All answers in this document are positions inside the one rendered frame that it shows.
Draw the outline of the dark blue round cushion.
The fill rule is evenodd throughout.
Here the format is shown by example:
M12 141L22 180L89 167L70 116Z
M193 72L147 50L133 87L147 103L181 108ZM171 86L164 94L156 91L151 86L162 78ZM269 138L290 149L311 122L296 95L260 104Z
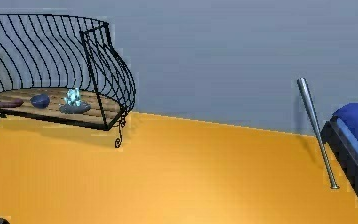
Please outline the dark blue round cushion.
M30 99L31 104L38 109L45 109L50 104L50 98L47 94L38 94Z

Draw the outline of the pale blue crystal statue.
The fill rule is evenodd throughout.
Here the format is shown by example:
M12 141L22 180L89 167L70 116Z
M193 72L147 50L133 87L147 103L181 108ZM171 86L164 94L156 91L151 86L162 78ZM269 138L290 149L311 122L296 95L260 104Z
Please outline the pale blue crystal statue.
M91 109L91 105L81 99L78 88L69 89L63 100L64 104L59 107L59 111L64 114L83 114Z

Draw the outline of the silver baseball bat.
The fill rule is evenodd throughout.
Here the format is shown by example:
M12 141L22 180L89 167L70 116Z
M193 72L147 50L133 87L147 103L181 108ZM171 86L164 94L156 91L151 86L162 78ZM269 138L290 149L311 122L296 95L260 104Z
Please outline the silver baseball bat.
M319 145L319 148L321 151L322 159L323 159L323 162L324 162L324 165L326 168L326 172L328 174L329 182L330 182L330 188L331 189L339 189L339 185L336 182L336 179L335 179L335 176L332 171L331 164L330 164L330 161L328 158L328 154L327 154L325 145L323 143L323 139L320 134L320 126L319 126L316 110L314 107L314 102L312 100L312 96L311 96L311 93L309 90L307 80L305 78L301 77L297 80L297 85L298 85L298 89L299 89L301 98L304 103L306 113L307 113L309 121L310 121L310 124L312 126L313 132L315 134L315 137L317 139L317 142L318 142L318 145Z

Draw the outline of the dark maroon flat cushion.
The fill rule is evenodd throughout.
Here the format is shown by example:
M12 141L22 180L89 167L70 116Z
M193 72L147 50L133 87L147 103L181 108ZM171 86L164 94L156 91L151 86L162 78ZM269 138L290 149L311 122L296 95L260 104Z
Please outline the dark maroon flat cushion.
M0 100L0 108L16 108L22 106L24 103L21 99L13 99L11 101L1 101Z

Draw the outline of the blue bed with dark frame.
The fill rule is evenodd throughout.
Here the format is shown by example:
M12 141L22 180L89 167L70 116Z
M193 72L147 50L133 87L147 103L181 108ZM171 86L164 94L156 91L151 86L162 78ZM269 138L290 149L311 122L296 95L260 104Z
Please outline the blue bed with dark frame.
M332 114L321 137L334 153L358 197L358 103L349 103Z

